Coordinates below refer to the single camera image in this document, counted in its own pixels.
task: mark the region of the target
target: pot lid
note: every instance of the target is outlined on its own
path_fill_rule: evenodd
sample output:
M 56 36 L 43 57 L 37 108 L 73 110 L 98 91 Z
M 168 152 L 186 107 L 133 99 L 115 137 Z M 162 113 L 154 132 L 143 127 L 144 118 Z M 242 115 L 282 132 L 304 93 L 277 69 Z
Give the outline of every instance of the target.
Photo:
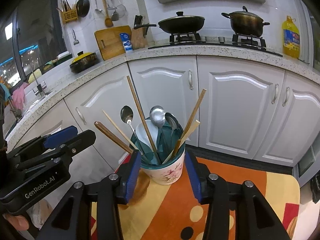
M 171 18 L 168 18 L 168 19 L 164 19 L 160 22 L 158 22 L 158 24 L 160 24 L 161 22 L 164 22 L 164 21 L 168 21 L 168 20 L 171 20 L 171 19 L 178 19 L 178 18 L 197 18 L 197 19 L 204 19 L 204 17 L 201 17 L 201 16 L 193 16 L 193 15 L 183 15 L 183 12 L 176 12 L 177 16 L 175 17 L 171 17 Z
M 76 58 L 72 61 L 72 63 L 75 63 L 76 61 L 81 60 L 82 58 L 84 58 L 84 57 L 86 57 L 86 56 L 88 56 L 88 55 L 90 55 L 90 54 L 93 54 L 93 52 L 83 53 L 83 51 L 81 51 L 81 52 L 78 53 L 78 57 L 76 57 Z
M 254 13 L 248 12 L 246 6 L 243 6 L 242 9 L 243 9 L 243 11 L 236 11 L 236 12 L 232 12 L 232 13 L 229 13 L 229 14 L 230 15 L 232 15 L 232 14 L 249 15 L 249 16 L 253 16 L 253 17 L 259 18 L 259 19 L 261 19 L 263 21 L 263 19 L 259 15 L 256 15 Z

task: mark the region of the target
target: bottle label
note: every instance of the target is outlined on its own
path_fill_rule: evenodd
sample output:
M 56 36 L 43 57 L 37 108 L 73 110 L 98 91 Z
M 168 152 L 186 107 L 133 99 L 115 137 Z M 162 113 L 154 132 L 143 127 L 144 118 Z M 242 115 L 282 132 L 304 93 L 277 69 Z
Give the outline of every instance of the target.
M 300 49 L 300 36 L 299 34 L 290 31 L 290 30 L 283 30 L 283 37 L 284 37 L 284 46 L 289 49 Z

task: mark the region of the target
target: cabinet handle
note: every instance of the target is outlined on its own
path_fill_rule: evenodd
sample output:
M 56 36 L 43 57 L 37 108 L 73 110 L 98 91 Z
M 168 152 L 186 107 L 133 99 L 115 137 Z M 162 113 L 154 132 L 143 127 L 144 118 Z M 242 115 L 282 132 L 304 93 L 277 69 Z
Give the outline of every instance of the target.
M 288 102 L 288 99 L 289 99 L 289 91 L 290 91 L 290 87 L 287 87 L 287 94 L 285 95 L 285 100 L 284 100 L 282 106 L 285 106 L 285 104 Z
M 273 100 L 271 101 L 272 104 L 275 103 L 277 97 L 278 97 L 278 86 L 279 84 L 276 84 L 276 91 L 275 91 L 275 96 L 273 97 Z
M 192 86 L 192 71 L 189 70 L 189 86 L 190 86 L 190 89 L 193 90 L 193 86 Z
M 79 116 L 80 116 L 83 124 L 86 125 L 87 122 L 85 121 L 84 116 L 83 116 L 83 114 L 81 114 L 81 112 L 79 111 L 79 108 L 78 108 L 78 107 L 76 107 L 76 111 L 77 111 L 77 113 L 79 114 Z

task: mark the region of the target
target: tiled wall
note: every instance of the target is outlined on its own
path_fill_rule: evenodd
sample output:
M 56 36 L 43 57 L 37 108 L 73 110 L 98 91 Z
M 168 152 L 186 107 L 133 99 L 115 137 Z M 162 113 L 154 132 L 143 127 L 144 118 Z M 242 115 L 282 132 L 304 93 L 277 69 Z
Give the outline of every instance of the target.
M 75 3 L 76 0 L 68 0 L 68 2 Z M 77 21 L 67 23 L 62 25 L 63 35 L 66 42 L 67 49 L 71 51 L 75 56 L 78 52 L 97 52 L 98 57 L 101 58 L 99 48 L 97 42 L 94 37 L 94 32 L 97 30 L 105 29 L 104 20 L 105 20 L 105 11 L 103 8 L 102 0 L 97 0 L 98 9 L 102 9 L 103 12 L 95 11 L 95 1 L 90 1 L 90 10 L 86 17 L 78 18 Z M 114 0 L 115 6 L 119 3 L 117 0 Z M 121 26 L 127 25 L 128 19 L 127 15 L 120 18 L 118 21 L 113 22 L 114 26 Z M 74 29 L 76 38 L 79 40 L 79 44 L 73 45 L 73 36 L 72 36 L 72 29 Z
M 247 0 L 186 0 L 169 4 L 160 4 L 158 0 L 144 0 L 147 7 L 150 23 L 157 24 L 159 21 L 175 16 L 177 11 L 183 11 L 185 15 L 203 16 L 205 18 L 204 27 L 199 31 L 202 36 L 224 36 L 232 37 L 234 34 L 230 26 L 230 20 L 221 15 L 222 12 L 230 13 L 241 11 L 245 5 L 248 11 L 259 15 L 265 22 L 270 22 L 270 26 L 263 29 L 269 48 L 282 51 L 282 22 L 286 16 L 295 18 L 298 29 L 301 30 L 299 13 L 295 0 L 266 0 L 264 4 L 258 4 Z M 169 34 L 160 28 L 151 28 L 155 41 L 168 39 Z

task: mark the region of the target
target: pink cloth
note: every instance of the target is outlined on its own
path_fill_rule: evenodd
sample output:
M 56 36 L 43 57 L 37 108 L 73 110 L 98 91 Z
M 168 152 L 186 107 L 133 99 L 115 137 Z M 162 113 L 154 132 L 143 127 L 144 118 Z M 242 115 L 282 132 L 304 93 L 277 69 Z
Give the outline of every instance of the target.
M 16 109 L 23 110 L 23 103 L 25 101 L 24 89 L 29 84 L 23 83 L 18 89 L 16 89 L 12 94 L 12 104 Z

